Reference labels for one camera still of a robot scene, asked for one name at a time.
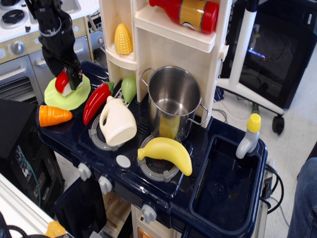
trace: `red bottle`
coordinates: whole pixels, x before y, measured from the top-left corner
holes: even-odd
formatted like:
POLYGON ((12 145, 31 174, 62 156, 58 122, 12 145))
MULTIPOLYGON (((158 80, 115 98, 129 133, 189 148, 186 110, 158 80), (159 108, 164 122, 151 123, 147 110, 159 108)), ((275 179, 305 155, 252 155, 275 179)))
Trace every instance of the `red bottle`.
POLYGON ((215 31, 219 6, 208 0, 149 0, 150 6, 163 8, 180 25, 211 34, 215 31))

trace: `bottle label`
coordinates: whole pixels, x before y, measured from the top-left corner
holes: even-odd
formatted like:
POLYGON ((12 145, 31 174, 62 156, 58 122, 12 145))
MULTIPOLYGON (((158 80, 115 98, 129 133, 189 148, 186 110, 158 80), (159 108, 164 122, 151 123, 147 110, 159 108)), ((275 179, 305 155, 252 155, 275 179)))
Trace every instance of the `bottle label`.
POLYGON ((202 31, 202 21, 207 0, 182 0, 179 11, 179 24, 202 31))

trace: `caster wheel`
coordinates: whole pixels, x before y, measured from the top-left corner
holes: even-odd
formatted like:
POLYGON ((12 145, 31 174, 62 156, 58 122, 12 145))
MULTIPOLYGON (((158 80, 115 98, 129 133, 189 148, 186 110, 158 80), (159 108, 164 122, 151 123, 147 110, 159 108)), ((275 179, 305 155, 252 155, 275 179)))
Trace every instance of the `caster wheel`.
POLYGON ((285 125, 285 121, 283 117, 277 116, 273 118, 272 130, 275 133, 280 135, 282 131, 284 130, 284 125, 285 125))

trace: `floor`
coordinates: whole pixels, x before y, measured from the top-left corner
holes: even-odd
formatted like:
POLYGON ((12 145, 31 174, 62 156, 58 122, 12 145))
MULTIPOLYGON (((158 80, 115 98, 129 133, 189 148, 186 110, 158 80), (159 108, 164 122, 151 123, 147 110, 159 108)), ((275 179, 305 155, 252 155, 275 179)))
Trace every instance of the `floor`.
MULTIPOLYGON (((265 238, 287 237, 288 224, 291 220, 297 174, 306 161, 317 141, 317 88, 316 69, 317 48, 301 80, 290 109, 285 110, 285 128, 281 135, 272 131, 272 120, 275 113, 260 107, 262 118, 260 139, 268 149, 268 161, 274 166, 284 184, 284 199, 281 206, 268 214, 265 238)), ((224 99, 215 102, 214 109, 225 112, 230 125, 246 130, 248 117, 251 113, 251 103, 225 92, 224 99)), ((222 113, 213 111, 212 116, 225 120, 222 113)), ((60 169, 66 179, 67 189, 78 177, 78 171, 67 160, 57 155, 60 169)), ((274 207, 280 199, 281 190, 278 187, 272 195, 270 203, 274 207)))

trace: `person's leg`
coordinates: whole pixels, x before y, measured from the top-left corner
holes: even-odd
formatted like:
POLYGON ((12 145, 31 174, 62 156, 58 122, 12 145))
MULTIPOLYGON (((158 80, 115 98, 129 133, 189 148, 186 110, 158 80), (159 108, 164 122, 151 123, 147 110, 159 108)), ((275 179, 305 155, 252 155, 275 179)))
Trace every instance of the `person's leg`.
POLYGON ((317 158, 307 160, 299 173, 287 237, 317 237, 317 158))

